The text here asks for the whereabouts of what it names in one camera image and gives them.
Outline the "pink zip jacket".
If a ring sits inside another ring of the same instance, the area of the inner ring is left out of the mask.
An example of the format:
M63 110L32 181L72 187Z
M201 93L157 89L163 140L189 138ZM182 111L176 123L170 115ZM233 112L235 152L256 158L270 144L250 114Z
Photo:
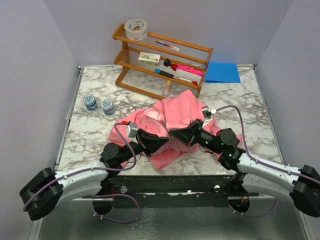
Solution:
M204 106L205 104L199 101L190 90L186 90L176 97L159 100L150 108L139 108L117 122L133 122L147 133L167 137L170 130L187 128L197 119L203 121ZM159 171L183 154L198 150L198 144L187 147L172 137L169 142L153 153L149 160Z

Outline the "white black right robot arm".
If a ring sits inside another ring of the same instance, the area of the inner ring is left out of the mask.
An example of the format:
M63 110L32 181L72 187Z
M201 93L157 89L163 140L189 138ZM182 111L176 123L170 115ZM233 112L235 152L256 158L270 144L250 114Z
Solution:
M238 147L240 141L232 129L211 134L202 125L197 119L188 127L170 130L169 135L188 147L198 144L219 154L218 162L227 170L255 175L278 185L288 192L299 211L315 218L320 216L320 175L314 167L286 166L254 156Z

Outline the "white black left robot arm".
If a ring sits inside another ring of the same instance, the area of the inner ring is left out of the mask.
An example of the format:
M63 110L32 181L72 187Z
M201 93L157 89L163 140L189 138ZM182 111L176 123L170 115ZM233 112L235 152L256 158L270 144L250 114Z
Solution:
M120 127L117 123L114 130L123 140L123 146L110 142L104 147L100 160L73 170L44 168L20 190L23 211L31 221L42 219L65 201L106 197L111 190L106 182L109 178L133 169L139 154L150 157L169 142L167 133L154 134L141 128L132 129L131 138L127 139Z

